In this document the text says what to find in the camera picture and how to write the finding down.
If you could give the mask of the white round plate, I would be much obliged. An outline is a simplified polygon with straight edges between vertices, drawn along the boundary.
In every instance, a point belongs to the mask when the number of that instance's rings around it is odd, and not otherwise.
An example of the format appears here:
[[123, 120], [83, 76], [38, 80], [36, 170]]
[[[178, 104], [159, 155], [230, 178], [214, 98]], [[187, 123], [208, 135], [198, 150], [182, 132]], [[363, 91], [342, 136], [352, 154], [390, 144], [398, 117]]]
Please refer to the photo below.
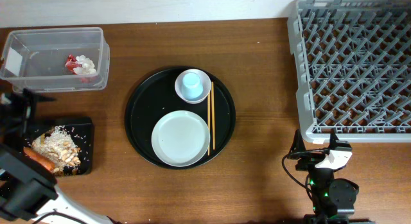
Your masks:
[[196, 113], [176, 110], [155, 124], [151, 144], [155, 155], [168, 166], [183, 168], [197, 163], [208, 152], [211, 134]]

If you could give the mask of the orange carrot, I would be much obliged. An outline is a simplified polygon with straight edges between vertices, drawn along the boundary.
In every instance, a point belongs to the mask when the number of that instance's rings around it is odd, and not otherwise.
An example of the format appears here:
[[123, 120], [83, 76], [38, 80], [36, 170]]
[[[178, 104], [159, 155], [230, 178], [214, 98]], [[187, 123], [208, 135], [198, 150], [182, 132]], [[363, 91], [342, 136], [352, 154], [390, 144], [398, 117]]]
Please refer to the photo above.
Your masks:
[[38, 162], [41, 166], [46, 168], [48, 171], [52, 172], [55, 169], [55, 163], [50, 161], [48, 158], [42, 156], [41, 154], [33, 151], [31, 148], [24, 147], [24, 153], [29, 156], [30, 159]]

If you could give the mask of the white tissue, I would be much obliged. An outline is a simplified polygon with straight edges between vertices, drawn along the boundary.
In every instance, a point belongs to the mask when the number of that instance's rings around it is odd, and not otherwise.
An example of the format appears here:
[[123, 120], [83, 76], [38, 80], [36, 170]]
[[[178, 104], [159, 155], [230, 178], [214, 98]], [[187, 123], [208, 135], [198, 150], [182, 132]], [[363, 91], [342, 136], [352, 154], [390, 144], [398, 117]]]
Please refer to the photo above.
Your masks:
[[75, 74], [94, 74], [96, 73], [94, 62], [84, 55], [75, 57], [78, 67], [73, 69]]

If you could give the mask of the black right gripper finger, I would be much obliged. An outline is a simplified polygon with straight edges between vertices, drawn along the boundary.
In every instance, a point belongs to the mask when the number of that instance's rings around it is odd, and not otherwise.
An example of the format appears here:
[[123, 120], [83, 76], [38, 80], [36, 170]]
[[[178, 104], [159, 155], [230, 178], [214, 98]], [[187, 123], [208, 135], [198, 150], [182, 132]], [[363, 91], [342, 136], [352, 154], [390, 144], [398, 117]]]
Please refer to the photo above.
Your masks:
[[336, 133], [334, 132], [334, 130], [331, 131], [330, 133], [330, 138], [329, 138], [329, 149], [330, 150], [336, 150], [339, 146], [339, 139], [336, 135]]
[[302, 138], [301, 131], [297, 129], [293, 137], [293, 143], [290, 147], [290, 151], [288, 152], [288, 158], [298, 159], [305, 151], [306, 147], [304, 145], [304, 139]]

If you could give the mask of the rice and food scraps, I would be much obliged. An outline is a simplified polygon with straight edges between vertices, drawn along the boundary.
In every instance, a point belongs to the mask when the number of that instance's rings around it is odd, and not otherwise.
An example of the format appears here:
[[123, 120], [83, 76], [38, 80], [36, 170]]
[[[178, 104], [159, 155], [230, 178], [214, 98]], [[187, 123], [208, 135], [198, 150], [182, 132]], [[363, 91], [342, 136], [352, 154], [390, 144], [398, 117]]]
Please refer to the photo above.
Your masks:
[[90, 143], [87, 136], [75, 133], [74, 126], [54, 126], [31, 142], [30, 148], [54, 163], [56, 177], [82, 175], [91, 168]]

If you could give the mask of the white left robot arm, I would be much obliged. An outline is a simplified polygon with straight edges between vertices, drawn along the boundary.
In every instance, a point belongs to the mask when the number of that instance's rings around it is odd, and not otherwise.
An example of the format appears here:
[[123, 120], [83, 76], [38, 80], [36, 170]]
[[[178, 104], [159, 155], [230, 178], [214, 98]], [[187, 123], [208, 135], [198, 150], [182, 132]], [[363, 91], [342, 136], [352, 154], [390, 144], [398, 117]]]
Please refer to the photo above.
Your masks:
[[8, 221], [34, 223], [113, 223], [113, 220], [70, 199], [57, 186], [56, 178], [23, 152], [23, 137], [36, 138], [58, 125], [75, 125], [93, 132], [89, 117], [36, 120], [38, 102], [52, 99], [24, 89], [21, 94], [1, 94], [1, 173], [8, 179], [1, 186], [1, 217]]

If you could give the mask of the red snack wrapper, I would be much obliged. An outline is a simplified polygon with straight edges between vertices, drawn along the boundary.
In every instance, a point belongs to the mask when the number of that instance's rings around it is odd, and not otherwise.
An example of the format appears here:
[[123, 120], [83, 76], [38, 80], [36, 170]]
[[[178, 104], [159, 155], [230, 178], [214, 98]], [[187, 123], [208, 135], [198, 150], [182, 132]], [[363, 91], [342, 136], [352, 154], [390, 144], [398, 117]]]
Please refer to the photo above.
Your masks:
[[69, 55], [67, 57], [65, 67], [70, 73], [74, 75], [89, 74], [89, 71], [86, 68], [84, 68], [83, 65], [80, 62], [78, 62], [73, 55]]

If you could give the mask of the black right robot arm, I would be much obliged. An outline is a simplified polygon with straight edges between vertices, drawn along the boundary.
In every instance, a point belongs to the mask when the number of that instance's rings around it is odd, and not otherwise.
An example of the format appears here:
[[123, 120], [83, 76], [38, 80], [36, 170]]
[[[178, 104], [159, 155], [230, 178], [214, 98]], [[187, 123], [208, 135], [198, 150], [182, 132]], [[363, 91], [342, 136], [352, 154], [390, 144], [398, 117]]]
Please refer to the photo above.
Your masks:
[[[296, 130], [290, 151], [282, 158], [285, 173], [306, 191], [313, 204], [313, 214], [307, 214], [302, 222], [307, 224], [366, 224], [370, 220], [352, 220], [354, 203], [360, 191], [358, 184], [344, 178], [335, 178], [334, 173], [345, 168], [353, 154], [347, 141], [335, 133], [329, 136], [326, 148], [308, 150], [300, 130]], [[285, 166], [285, 160], [296, 160], [295, 169], [306, 171], [304, 182], [298, 181]]]

